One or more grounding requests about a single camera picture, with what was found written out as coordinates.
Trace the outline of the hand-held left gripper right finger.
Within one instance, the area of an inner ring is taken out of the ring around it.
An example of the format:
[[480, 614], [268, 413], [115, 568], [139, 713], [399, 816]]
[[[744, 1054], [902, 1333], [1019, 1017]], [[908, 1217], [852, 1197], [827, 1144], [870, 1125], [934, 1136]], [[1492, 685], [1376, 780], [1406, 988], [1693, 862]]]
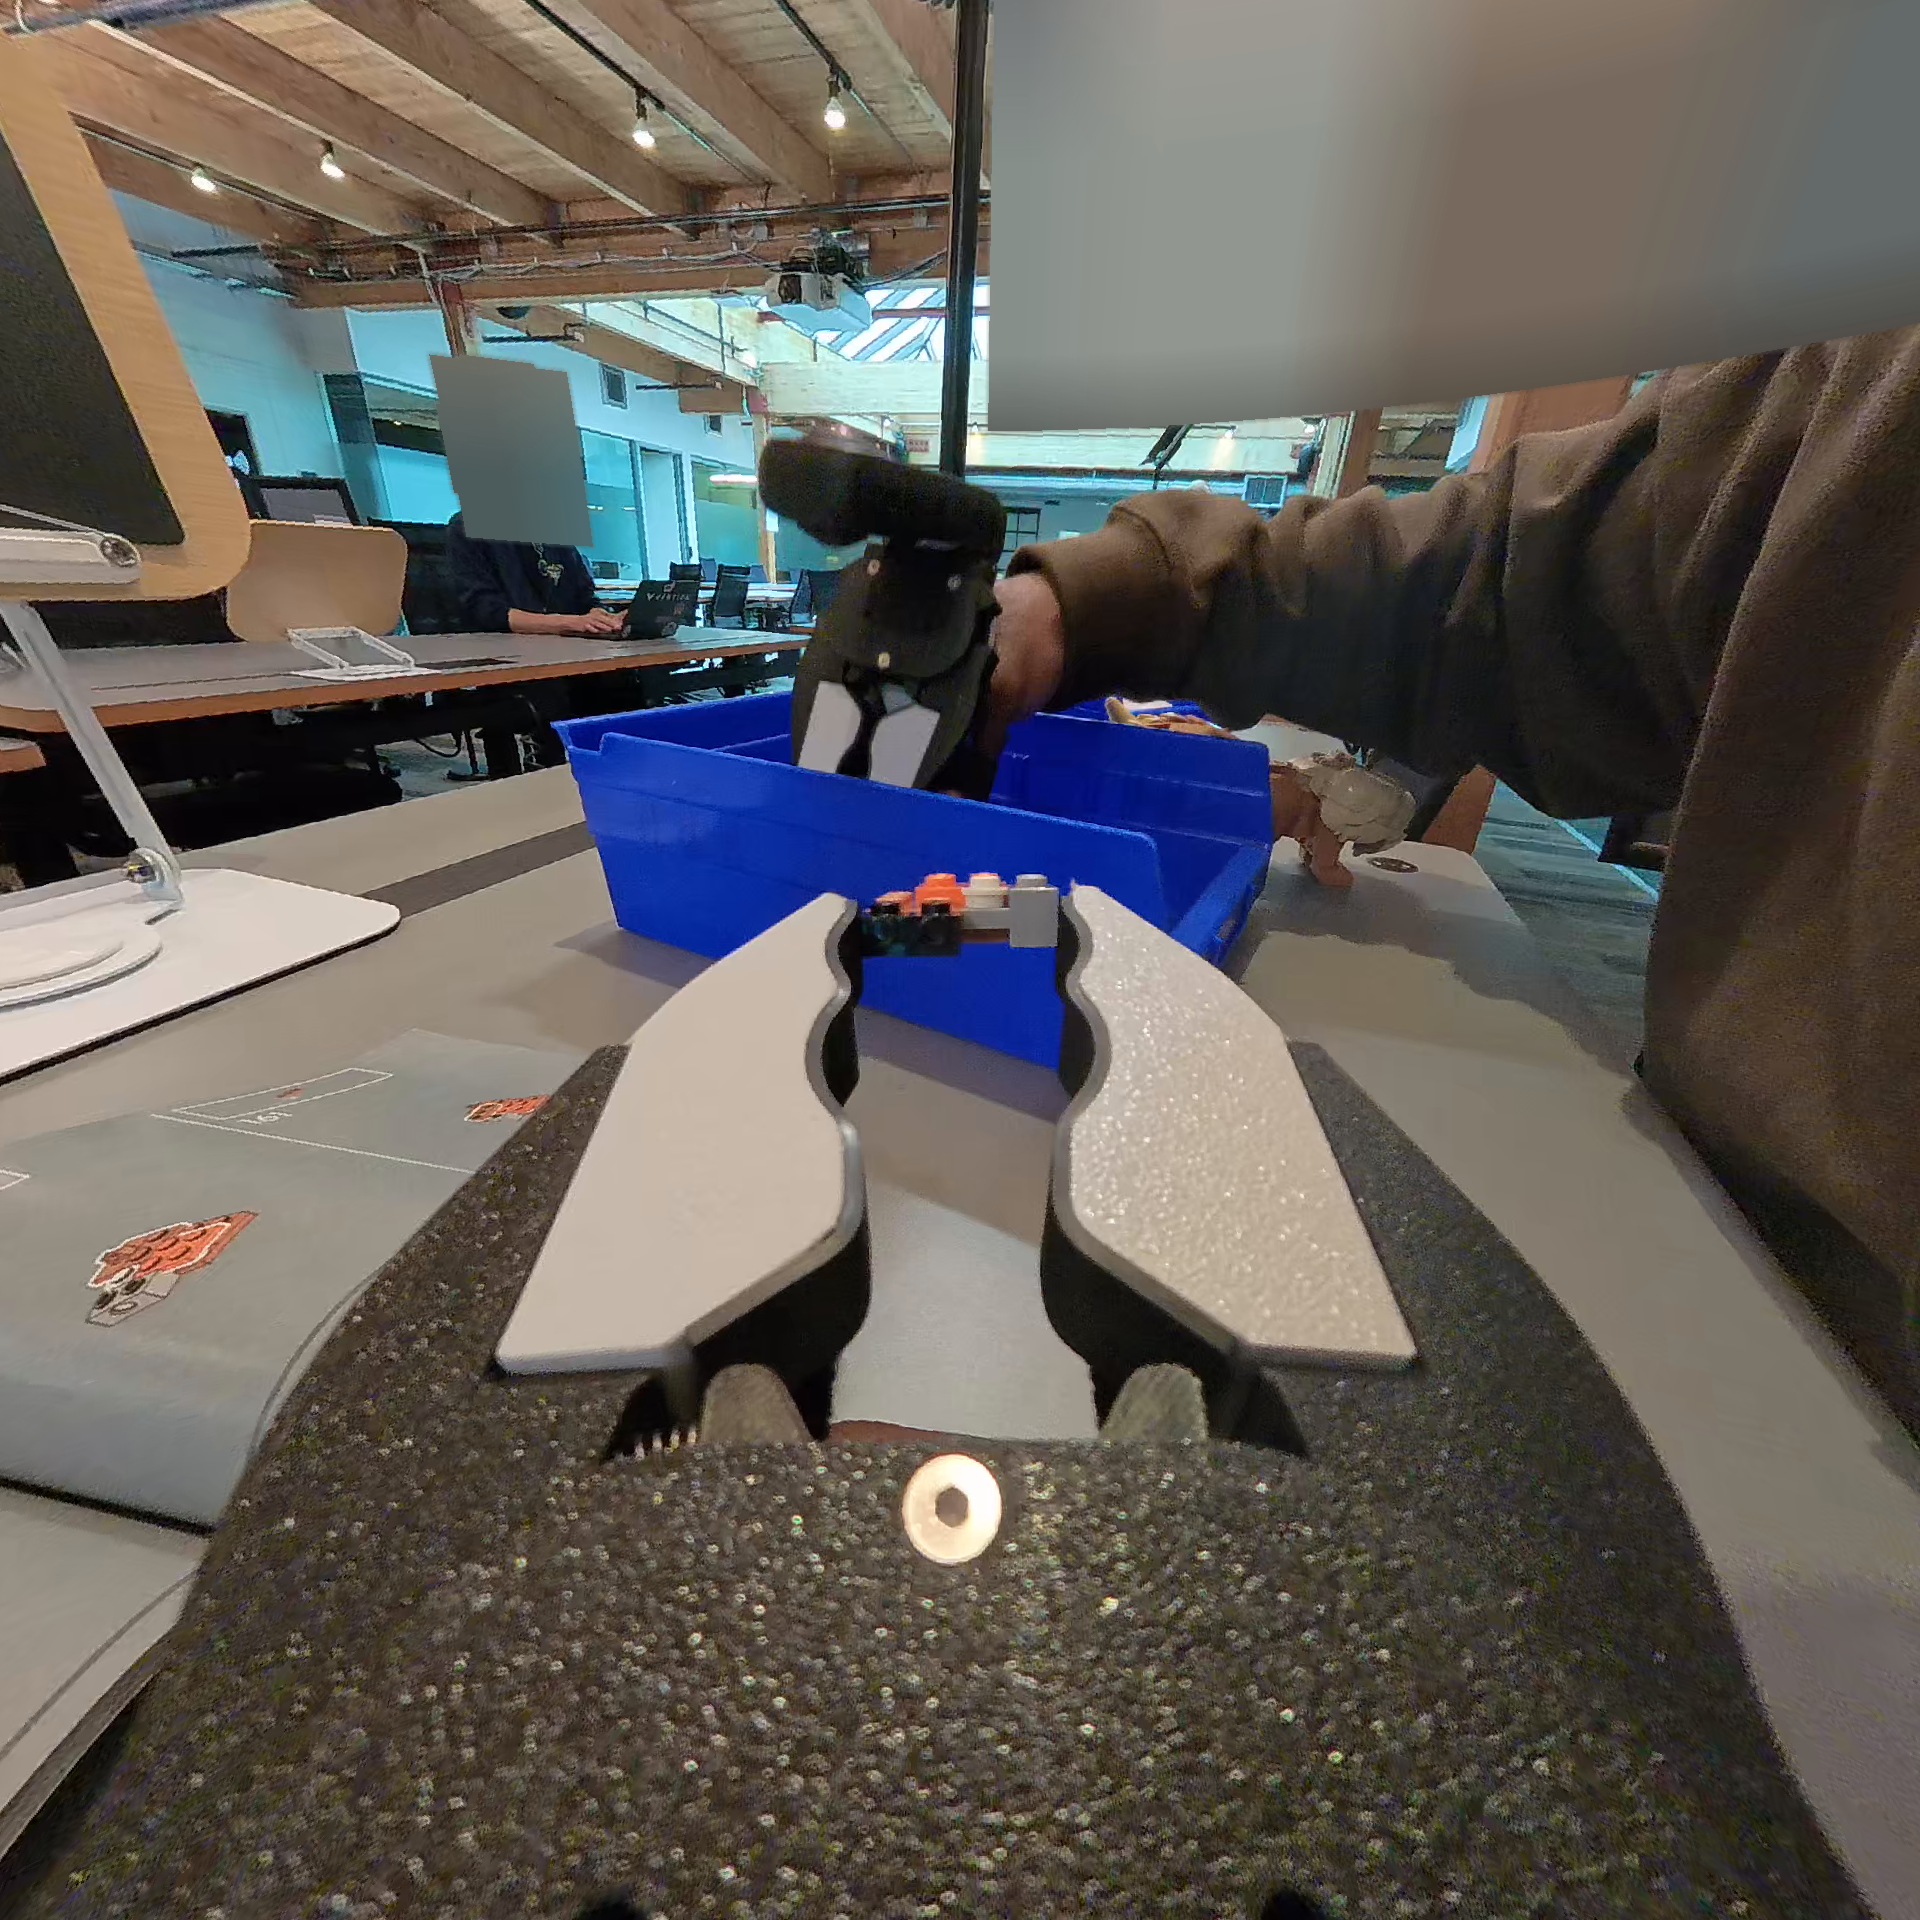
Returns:
[[1398, 1376], [1417, 1341], [1284, 1034], [1092, 885], [1063, 901], [1067, 1105], [1043, 1304], [1111, 1404], [1174, 1364], [1211, 1404], [1287, 1369]]

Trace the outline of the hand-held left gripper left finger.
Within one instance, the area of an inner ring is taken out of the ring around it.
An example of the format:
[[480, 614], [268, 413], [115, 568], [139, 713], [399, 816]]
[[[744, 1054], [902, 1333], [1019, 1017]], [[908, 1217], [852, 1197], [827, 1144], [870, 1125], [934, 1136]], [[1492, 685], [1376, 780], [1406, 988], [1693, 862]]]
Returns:
[[872, 1300], [856, 905], [816, 896], [633, 1034], [497, 1336], [505, 1376], [751, 1362], [830, 1404]]

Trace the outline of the small orange toy brick assembly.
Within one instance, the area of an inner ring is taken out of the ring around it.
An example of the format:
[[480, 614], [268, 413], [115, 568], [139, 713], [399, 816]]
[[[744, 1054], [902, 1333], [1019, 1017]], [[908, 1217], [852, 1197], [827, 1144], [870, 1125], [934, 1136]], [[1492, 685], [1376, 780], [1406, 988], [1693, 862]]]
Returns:
[[951, 957], [969, 947], [1052, 952], [1061, 924], [1061, 891], [1039, 873], [931, 873], [863, 905], [856, 947], [863, 957]]

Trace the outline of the person's right forearm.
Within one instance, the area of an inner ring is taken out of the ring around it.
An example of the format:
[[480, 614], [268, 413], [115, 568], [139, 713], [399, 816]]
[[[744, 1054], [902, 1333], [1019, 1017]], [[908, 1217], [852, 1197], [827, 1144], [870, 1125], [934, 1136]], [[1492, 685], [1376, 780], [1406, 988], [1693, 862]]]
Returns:
[[1150, 492], [1021, 549], [1008, 573], [1044, 573], [1063, 608], [1047, 709], [1188, 700], [1229, 730], [1273, 713], [1428, 777], [1480, 765], [1560, 819], [1672, 810], [1697, 689], [1656, 611], [1648, 513], [1663, 408], [1693, 374], [1420, 497], [1367, 486], [1261, 517]]

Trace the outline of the grey desk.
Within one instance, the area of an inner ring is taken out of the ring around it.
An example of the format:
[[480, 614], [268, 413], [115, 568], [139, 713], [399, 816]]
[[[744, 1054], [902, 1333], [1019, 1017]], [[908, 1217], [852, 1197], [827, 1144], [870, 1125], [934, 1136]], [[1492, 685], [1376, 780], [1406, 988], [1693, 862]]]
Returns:
[[[388, 896], [377, 945], [4, 1088], [4, 1140], [264, 1088], [405, 1028], [624, 1041], [696, 957], [613, 924], [564, 773], [264, 834], [212, 867]], [[1475, 1201], [1636, 1410], [1788, 1761], [1881, 1916], [1916, 1916], [1916, 1448], [1720, 1203], [1468, 856], [1321, 899], [1277, 856], [1231, 971]]]

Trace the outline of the person's right hand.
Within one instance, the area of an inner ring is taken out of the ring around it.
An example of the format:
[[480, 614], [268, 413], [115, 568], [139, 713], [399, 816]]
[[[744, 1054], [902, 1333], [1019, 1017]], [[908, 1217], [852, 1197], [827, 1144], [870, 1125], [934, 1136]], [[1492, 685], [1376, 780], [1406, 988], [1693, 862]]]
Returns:
[[1065, 619], [1044, 573], [1028, 570], [998, 580], [990, 640], [987, 732], [1005, 736], [1047, 709], [1065, 678]]

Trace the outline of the row of black office chairs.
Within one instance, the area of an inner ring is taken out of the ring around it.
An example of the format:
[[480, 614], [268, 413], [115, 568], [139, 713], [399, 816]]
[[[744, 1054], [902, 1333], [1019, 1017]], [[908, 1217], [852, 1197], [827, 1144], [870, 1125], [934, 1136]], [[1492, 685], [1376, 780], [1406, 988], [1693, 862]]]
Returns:
[[798, 612], [803, 580], [768, 582], [759, 568], [676, 563], [665, 579], [687, 598], [687, 619], [720, 628], [787, 628]]

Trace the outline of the wood-edged background table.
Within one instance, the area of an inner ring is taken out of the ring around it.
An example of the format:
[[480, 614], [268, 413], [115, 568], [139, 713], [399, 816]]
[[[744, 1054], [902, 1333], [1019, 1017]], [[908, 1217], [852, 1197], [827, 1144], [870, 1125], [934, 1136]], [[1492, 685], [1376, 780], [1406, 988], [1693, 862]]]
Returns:
[[649, 666], [787, 657], [798, 634], [686, 628], [672, 640], [445, 634], [398, 638], [413, 670], [380, 678], [321, 678], [292, 643], [228, 640], [67, 652], [61, 670], [107, 730], [182, 723], [224, 713], [300, 712], [329, 704], [415, 700], [441, 691], [529, 689]]

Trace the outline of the white ceiling projector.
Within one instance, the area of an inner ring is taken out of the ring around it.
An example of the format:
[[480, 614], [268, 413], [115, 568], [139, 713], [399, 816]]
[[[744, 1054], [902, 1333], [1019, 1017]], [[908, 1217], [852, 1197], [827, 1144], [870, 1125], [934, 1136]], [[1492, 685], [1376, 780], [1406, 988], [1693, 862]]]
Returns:
[[827, 245], [787, 258], [761, 286], [763, 310], [808, 337], [859, 334], [872, 325], [863, 262]]

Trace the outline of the black pole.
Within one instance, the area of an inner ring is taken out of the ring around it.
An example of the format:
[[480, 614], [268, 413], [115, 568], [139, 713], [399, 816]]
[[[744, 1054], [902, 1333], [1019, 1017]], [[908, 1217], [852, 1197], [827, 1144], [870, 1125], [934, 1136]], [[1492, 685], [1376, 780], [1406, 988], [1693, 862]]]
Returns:
[[952, 477], [963, 477], [969, 465], [969, 381], [976, 329], [976, 254], [987, 134], [992, 3], [956, 3], [952, 12], [939, 469]]

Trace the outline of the toy brick instruction booklet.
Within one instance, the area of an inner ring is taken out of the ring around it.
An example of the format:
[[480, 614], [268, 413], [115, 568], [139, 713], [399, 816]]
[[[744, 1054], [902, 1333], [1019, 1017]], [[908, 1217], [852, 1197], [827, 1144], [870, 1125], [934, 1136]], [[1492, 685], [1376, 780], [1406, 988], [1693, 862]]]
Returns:
[[4, 1484], [214, 1523], [372, 1275], [581, 1061], [408, 1032], [332, 1073], [7, 1144]]

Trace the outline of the curved plywood board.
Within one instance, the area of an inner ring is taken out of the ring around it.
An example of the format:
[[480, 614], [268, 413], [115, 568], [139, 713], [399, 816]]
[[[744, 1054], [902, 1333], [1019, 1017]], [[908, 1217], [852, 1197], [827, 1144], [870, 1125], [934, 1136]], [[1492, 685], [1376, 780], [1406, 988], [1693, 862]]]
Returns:
[[399, 628], [406, 541], [384, 525], [253, 518], [247, 563], [224, 590], [228, 635], [283, 643], [292, 630]]

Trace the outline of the person's brown hoodie torso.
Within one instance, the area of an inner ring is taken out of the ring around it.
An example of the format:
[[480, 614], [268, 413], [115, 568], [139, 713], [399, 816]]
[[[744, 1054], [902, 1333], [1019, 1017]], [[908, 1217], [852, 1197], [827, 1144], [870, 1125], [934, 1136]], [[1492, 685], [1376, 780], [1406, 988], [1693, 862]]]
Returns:
[[1633, 506], [1691, 700], [1648, 1080], [1916, 1434], [1917, 341], [1667, 374]]

